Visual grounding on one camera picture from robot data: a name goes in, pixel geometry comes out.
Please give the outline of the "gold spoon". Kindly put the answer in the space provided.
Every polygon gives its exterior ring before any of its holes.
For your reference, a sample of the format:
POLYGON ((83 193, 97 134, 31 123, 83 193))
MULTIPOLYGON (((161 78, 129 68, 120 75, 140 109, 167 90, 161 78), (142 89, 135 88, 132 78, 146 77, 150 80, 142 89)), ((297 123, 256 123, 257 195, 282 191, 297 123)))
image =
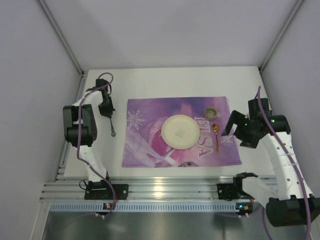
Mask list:
POLYGON ((218 153, 220 153, 221 152, 221 147, 220 147, 220 143, 219 143, 219 138, 218 138, 218 133, 219 133, 219 126, 216 124, 216 123, 214 123, 213 125, 212 125, 212 129, 213 129, 213 131, 214 131, 214 133, 215 133, 215 139, 216 139, 216 151, 218 152, 218 153))

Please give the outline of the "speckled ceramic cup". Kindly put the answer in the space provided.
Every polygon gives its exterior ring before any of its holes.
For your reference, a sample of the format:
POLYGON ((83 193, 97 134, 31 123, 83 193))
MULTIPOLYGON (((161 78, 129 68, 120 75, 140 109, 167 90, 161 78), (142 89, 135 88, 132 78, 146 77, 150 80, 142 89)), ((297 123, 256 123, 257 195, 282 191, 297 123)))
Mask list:
POLYGON ((215 107, 212 107, 212 106, 207 107, 204 110, 204 116, 206 120, 212 121, 218 116, 218 111, 215 107))

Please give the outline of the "iridescent fork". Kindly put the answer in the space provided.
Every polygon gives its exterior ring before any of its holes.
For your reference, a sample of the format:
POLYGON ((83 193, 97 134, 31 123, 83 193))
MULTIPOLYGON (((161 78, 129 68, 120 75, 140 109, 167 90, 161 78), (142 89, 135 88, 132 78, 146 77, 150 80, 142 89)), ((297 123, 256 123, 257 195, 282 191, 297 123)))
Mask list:
POLYGON ((111 136, 115 137, 117 134, 116 134, 116 130, 115 130, 114 125, 113 125, 112 117, 110 117, 109 120, 110 120, 110 127, 111 127, 111 136))

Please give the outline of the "purple Elsa placemat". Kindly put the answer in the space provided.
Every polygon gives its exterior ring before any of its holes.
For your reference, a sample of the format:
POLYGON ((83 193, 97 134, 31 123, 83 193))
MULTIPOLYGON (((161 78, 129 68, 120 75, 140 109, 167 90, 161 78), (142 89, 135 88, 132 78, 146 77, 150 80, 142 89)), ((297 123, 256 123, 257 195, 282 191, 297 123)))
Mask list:
POLYGON ((241 165, 229 116, 225 96, 129 99, 122 167, 241 165))

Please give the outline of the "cream round plate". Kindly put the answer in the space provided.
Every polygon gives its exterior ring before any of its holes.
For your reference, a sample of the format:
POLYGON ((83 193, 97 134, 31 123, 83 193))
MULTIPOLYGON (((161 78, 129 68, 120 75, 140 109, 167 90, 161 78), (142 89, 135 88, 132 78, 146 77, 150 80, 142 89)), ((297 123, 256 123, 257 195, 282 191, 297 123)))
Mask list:
POLYGON ((161 136, 169 147, 186 150, 198 142, 200 128, 193 118, 177 114, 164 121, 161 127, 161 136))

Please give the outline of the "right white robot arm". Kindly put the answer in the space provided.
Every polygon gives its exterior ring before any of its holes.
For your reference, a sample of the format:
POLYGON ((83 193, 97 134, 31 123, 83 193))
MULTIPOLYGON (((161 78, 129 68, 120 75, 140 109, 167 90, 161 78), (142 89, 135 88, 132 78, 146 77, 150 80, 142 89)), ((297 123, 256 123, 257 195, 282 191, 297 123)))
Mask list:
POLYGON ((274 227, 311 224, 320 214, 320 199, 304 180, 293 150, 291 128, 284 115, 274 115, 267 98, 248 101, 248 115, 232 111, 222 132, 235 136, 240 146, 250 149, 262 143, 275 173, 273 189, 252 172, 238 173, 232 183, 218 185, 221 200, 252 197, 266 211, 274 227))

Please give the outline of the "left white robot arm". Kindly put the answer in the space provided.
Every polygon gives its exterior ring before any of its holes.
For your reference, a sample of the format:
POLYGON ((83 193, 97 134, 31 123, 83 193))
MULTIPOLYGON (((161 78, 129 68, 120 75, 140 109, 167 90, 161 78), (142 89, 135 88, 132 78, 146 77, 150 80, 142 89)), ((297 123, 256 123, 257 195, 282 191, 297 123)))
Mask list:
POLYGON ((111 82, 97 78, 95 86, 89 88, 76 103, 62 109, 64 138, 76 148, 76 157, 85 165, 88 181, 92 183, 108 178, 108 172, 94 146, 98 138, 94 110, 111 120, 115 111, 111 93, 111 82))

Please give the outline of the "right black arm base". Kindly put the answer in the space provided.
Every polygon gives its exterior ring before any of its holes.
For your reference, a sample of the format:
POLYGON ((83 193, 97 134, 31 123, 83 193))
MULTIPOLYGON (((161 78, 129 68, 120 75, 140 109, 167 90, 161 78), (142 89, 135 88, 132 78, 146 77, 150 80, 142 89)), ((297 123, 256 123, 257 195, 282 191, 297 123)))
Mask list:
POLYGON ((241 193, 233 183, 219 183, 216 185, 219 200, 249 200, 250 196, 246 193, 241 193))

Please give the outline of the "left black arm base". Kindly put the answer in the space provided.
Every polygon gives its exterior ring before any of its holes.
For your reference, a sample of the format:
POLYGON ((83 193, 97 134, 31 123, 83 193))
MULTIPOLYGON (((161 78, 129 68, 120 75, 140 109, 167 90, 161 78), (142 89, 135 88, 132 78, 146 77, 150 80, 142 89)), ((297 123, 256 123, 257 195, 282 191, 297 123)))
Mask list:
MULTIPOLYGON (((116 200, 126 200, 129 194, 128 184, 111 184, 115 192, 116 200)), ((85 200, 113 200, 111 187, 103 180, 100 182, 89 181, 85 187, 85 200)))

